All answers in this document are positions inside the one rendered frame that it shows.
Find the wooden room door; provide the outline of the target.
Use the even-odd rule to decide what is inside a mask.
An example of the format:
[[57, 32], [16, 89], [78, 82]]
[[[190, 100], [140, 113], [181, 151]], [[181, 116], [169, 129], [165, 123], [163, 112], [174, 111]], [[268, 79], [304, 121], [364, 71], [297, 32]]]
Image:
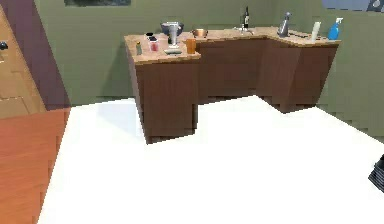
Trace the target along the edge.
[[16, 41], [9, 20], [0, 5], [0, 119], [46, 111], [30, 69]]

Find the dark framed wall picture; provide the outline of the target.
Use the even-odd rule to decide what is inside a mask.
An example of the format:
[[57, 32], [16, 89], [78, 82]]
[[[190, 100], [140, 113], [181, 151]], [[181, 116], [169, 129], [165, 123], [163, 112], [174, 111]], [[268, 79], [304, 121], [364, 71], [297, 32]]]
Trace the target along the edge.
[[98, 6], [129, 6], [132, 0], [64, 0], [65, 6], [98, 7]]

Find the blue grey window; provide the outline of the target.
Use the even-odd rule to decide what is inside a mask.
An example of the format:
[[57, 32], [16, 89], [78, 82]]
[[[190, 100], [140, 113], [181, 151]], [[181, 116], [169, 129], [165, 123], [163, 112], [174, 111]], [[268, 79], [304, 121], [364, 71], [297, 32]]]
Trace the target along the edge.
[[384, 13], [384, 0], [321, 0], [326, 9]]

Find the white paper towel roll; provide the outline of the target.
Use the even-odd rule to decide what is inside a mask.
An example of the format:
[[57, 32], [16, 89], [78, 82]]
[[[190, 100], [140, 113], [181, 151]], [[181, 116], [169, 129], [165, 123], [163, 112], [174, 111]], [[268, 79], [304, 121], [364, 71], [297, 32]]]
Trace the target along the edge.
[[312, 34], [311, 34], [311, 41], [316, 41], [318, 32], [320, 30], [321, 22], [316, 21], [313, 25]]

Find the grey metal cup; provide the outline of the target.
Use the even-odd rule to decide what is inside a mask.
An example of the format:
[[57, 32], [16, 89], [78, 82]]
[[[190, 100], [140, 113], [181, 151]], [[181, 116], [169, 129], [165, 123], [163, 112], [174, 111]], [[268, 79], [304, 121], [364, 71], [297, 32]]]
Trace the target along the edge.
[[178, 32], [178, 24], [171, 24], [169, 26], [169, 35], [171, 38], [171, 48], [177, 48], [177, 32]]

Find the blue spray bottle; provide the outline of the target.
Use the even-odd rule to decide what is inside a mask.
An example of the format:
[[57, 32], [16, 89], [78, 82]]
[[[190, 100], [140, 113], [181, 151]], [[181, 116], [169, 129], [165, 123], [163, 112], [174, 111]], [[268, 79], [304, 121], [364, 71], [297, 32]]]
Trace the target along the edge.
[[342, 23], [342, 18], [338, 17], [335, 23], [331, 26], [327, 38], [329, 40], [337, 40], [339, 36], [339, 25]]

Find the brown wooden kitchen counter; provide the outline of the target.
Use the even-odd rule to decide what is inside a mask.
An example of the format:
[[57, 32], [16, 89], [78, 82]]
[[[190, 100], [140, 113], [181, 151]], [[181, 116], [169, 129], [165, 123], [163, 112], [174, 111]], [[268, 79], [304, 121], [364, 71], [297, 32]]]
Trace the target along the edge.
[[[282, 113], [316, 105], [339, 40], [311, 41], [289, 35], [281, 38], [275, 27], [254, 32], [210, 30], [196, 39], [196, 52], [187, 53], [180, 35], [181, 54], [167, 55], [167, 36], [158, 34], [159, 49], [151, 51], [141, 35], [127, 35], [125, 44], [143, 134], [147, 143], [192, 135], [197, 107], [203, 104], [257, 95]], [[137, 55], [136, 42], [142, 55]]]

